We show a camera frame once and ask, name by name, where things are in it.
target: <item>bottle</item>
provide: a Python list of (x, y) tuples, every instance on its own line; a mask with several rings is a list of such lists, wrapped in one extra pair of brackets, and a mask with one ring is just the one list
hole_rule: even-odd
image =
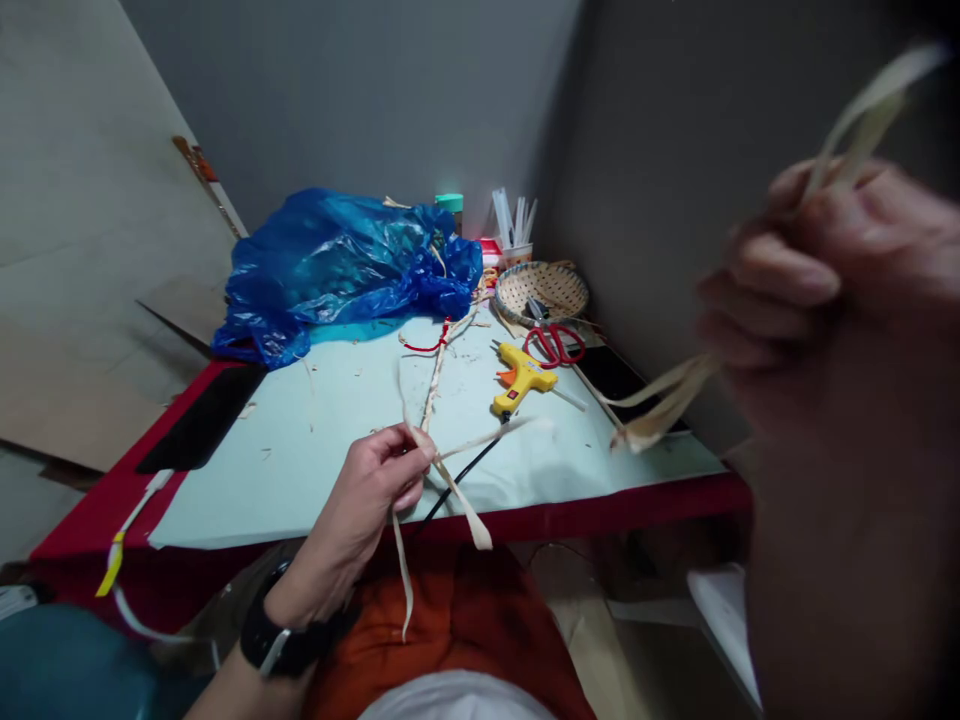
[(438, 207), (453, 214), (453, 220), (457, 224), (455, 232), (463, 237), (463, 195), (447, 193), (446, 195), (437, 195), (434, 200)]

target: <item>small basket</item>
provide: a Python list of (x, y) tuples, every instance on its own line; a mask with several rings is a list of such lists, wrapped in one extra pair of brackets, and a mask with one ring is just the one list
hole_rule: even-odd
[(497, 280), (497, 310), (511, 323), (532, 328), (527, 314), (531, 297), (550, 308), (550, 322), (577, 317), (587, 307), (590, 292), (572, 269), (572, 263), (529, 262), (516, 265)]

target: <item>red tablecloth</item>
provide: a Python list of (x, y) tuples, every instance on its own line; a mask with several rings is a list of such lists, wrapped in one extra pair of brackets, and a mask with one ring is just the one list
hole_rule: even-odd
[[(143, 496), (151, 475), (137, 465), (200, 397), (219, 373), (237, 363), (214, 361), (170, 406), (156, 424), (107, 473), (74, 510), (33, 551), (37, 575), (58, 599), (88, 607), (110, 622), (117, 621), (113, 600), (94, 593), (103, 576), (106, 553), (117, 530)], [(187, 473), (176, 473), (143, 509), (127, 532), (120, 582), (140, 620), (157, 630), (173, 632), (186, 624), (264, 546), (216, 552), (164, 548), (153, 550), (147, 538), (160, 522)], [(517, 510), (484, 513), (496, 542), (551, 540), (609, 534), (693, 517), (744, 510), (751, 498), (733, 473), (666, 482), (614, 495)], [(404, 526), (404, 533), (416, 529)], [(421, 542), (470, 539), (462, 517), (433, 520)]]

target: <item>left hand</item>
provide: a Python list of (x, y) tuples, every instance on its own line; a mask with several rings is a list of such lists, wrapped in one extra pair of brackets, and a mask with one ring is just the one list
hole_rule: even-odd
[(273, 622), (302, 628), (342, 607), (373, 556), (391, 507), (401, 512), (420, 501), (423, 473), (435, 454), (432, 446), (417, 448), (402, 423), (350, 446), (313, 530), (264, 600)]

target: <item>watch strap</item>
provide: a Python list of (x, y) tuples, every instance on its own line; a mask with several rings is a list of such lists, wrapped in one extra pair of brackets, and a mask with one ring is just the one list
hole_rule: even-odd
[(289, 561), (282, 563), (261, 586), (240, 634), (244, 657), (264, 677), (299, 677), (313, 662), (326, 658), (360, 617), (359, 605), (352, 604), (326, 622), (312, 622), (303, 629), (275, 624), (263, 601), (289, 566)]

